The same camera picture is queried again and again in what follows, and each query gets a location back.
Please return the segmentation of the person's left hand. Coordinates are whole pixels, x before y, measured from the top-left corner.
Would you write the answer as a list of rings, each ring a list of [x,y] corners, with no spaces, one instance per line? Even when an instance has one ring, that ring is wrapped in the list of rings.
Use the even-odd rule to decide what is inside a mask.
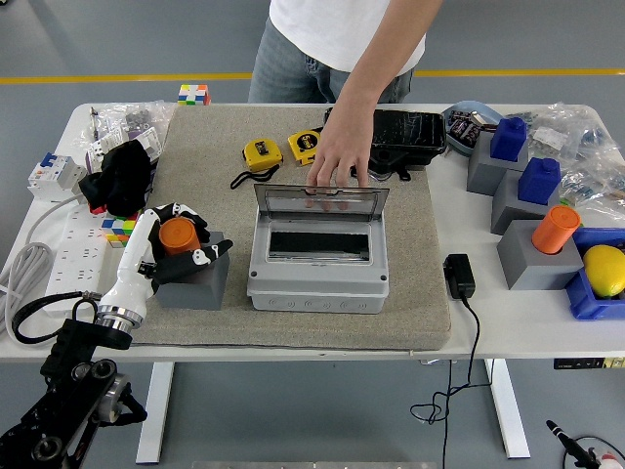
[[[333,106],[306,180],[312,192],[317,188],[346,188],[353,168],[358,187],[369,186],[368,163],[375,108]]]

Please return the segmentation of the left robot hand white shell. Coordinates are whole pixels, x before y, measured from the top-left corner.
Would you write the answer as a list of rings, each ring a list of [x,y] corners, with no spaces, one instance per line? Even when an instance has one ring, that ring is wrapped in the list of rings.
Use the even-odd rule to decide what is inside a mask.
[[[159,232],[169,221],[189,222],[199,245],[169,254]],[[146,301],[159,286],[197,274],[225,255],[233,242],[210,242],[207,222],[180,203],[149,208],[138,219],[117,268],[116,282],[98,308],[100,321],[120,317],[139,323],[146,317]]]

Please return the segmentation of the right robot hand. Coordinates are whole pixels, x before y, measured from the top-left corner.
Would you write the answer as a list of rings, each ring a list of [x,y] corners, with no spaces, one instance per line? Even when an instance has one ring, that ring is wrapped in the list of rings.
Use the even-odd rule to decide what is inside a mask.
[[[572,438],[552,420],[546,425],[564,448],[562,468],[623,468],[624,451],[596,436]]]

